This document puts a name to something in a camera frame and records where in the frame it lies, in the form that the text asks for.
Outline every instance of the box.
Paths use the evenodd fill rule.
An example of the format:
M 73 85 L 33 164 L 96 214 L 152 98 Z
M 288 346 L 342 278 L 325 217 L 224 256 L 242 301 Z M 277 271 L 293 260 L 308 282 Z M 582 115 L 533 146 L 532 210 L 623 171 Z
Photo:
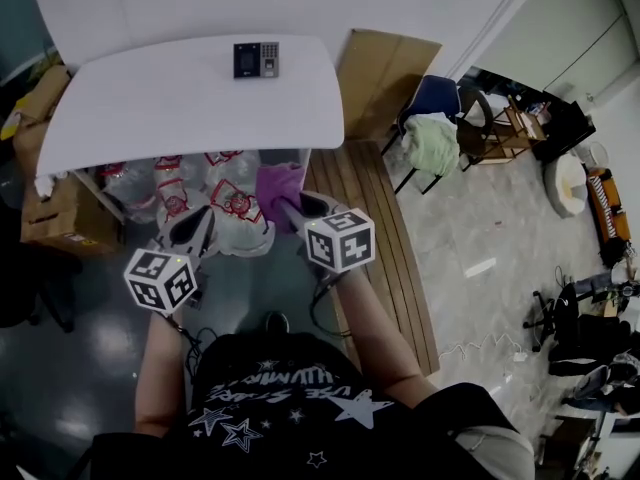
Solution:
M 340 66 L 346 139 L 386 135 L 441 44 L 375 30 L 352 30 Z
M 28 184 L 20 241 L 94 256 L 120 250 L 123 228 L 88 188 L 69 176 L 56 182 L 51 198 L 44 202 Z
M 13 149 L 16 153 L 16 160 L 27 181 L 31 181 L 36 177 L 40 148 L 42 148 L 48 127 L 48 123 L 40 123 L 33 126 L 24 126 L 21 124 L 13 138 Z
M 138 306 L 171 315 L 197 290 L 188 256 L 138 249 L 124 271 Z
M 48 69 L 38 85 L 28 94 L 27 101 L 20 110 L 22 122 L 29 125 L 46 120 L 70 81 L 71 77 L 65 66 L 53 66 Z
M 359 208 L 304 225 L 307 259 L 340 274 L 376 258 L 375 224 Z
M 26 96 L 23 96 L 18 101 L 16 101 L 16 104 L 13 106 L 9 117 L 7 117 L 7 120 L 2 125 L 2 130 L 0 131 L 0 140 L 10 139 L 16 134 L 16 132 L 18 131 L 18 126 L 20 125 L 20 111 L 22 110 L 22 107 L 24 107 L 26 102 Z

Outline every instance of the office chair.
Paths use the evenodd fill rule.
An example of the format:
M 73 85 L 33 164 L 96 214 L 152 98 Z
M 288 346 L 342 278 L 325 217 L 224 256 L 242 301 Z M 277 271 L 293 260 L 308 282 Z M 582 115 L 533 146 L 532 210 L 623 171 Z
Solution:
M 576 290 L 573 283 L 567 284 L 560 295 L 556 299 L 549 299 L 544 301 L 540 292 L 533 292 L 533 296 L 538 299 L 540 307 L 542 309 L 542 318 L 533 322 L 524 322 L 522 327 L 524 329 L 531 329 L 533 327 L 542 326 L 542 334 L 540 338 L 536 338 L 537 345 L 534 345 L 531 350 L 533 352 L 540 352 L 542 345 L 549 336 L 554 336 L 560 342 L 567 341 L 572 343 L 578 342 L 578 316 L 580 311 L 578 310 L 578 297 L 576 296 Z
M 398 140 L 398 137 L 404 136 L 406 132 L 404 125 L 407 119 L 416 114 L 434 114 L 436 112 L 443 112 L 449 120 L 454 122 L 455 115 L 460 112 L 458 88 L 456 87 L 455 81 L 450 78 L 426 75 L 420 81 L 413 98 L 407 102 L 398 114 L 395 123 L 396 129 L 387 145 L 382 149 L 381 154 L 384 156 L 393 143 Z M 398 185 L 398 188 L 394 190 L 395 194 L 402 190 L 402 187 L 407 184 L 417 170 L 415 167 L 411 169 L 411 172 L 407 174 L 400 182 L 400 185 Z M 431 190 L 440 179 L 442 179 L 442 176 L 436 175 L 429 186 L 422 191 L 422 194 L 424 195 Z
M 489 135 L 495 133 L 493 129 L 494 116 L 487 98 L 478 89 L 460 87 L 458 89 L 458 95 L 460 96 L 460 112 L 462 112 L 462 117 L 456 119 L 456 124 L 458 125 L 456 138 L 460 146 L 460 153 L 465 153 L 469 161 L 466 167 L 462 168 L 462 172 L 466 172 L 469 167 L 479 163 L 484 157 L 487 151 L 485 141 Z M 469 121 L 466 121 L 469 112 L 476 103 L 482 112 L 484 121 L 482 126 L 474 126 Z

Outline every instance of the wooden slat platform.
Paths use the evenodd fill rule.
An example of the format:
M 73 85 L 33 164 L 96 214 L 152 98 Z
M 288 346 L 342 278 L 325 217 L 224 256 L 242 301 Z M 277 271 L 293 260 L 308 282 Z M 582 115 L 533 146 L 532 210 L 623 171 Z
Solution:
M 331 195 L 360 208 L 376 225 L 376 259 L 366 273 L 391 321 L 413 349 L 425 375 L 439 369 L 431 320 L 409 235 L 389 175 L 373 142 L 353 141 L 335 150 L 315 150 L 304 188 Z M 348 329 L 337 295 L 332 293 L 338 323 Z M 349 357 L 357 354 L 351 339 Z

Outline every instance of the black shoe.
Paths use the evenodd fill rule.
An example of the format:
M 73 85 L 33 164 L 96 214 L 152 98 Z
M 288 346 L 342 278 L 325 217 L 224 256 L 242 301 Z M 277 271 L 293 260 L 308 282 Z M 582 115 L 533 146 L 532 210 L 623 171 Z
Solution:
M 267 315 L 265 330 L 267 331 L 267 334 L 276 336 L 289 334 L 289 320 L 287 320 L 287 317 L 279 311 L 271 311 Z

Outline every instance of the tiled floor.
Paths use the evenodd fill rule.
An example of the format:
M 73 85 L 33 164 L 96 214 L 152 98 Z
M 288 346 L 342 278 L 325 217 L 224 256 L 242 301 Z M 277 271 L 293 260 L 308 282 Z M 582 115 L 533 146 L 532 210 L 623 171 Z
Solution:
M 385 162 L 397 186 L 409 171 L 399 143 Z M 514 426 L 536 441 L 554 414 L 573 413 L 558 407 L 558 400 L 577 379 L 546 373 L 551 340 L 533 354 L 532 332 L 522 329 L 522 322 L 534 308 L 539 311 L 534 290 L 545 298 L 558 294 L 557 265 L 575 279 L 604 269 L 591 213 L 587 209 L 561 219 L 546 198 L 541 168 L 530 153 L 505 165 L 475 166 L 466 173 L 458 169 L 422 196 L 418 187 L 429 181 L 417 173 L 398 200 L 441 357 L 434 381 L 440 387 L 481 384 Z M 492 259 L 495 266 L 470 276 L 469 269 Z M 457 344 L 480 345 L 487 335 L 480 350 L 466 347 L 466 358 L 455 349 Z M 510 339 L 527 352 L 525 361 L 514 361 L 518 345 Z M 542 414 L 548 415 L 546 421 Z

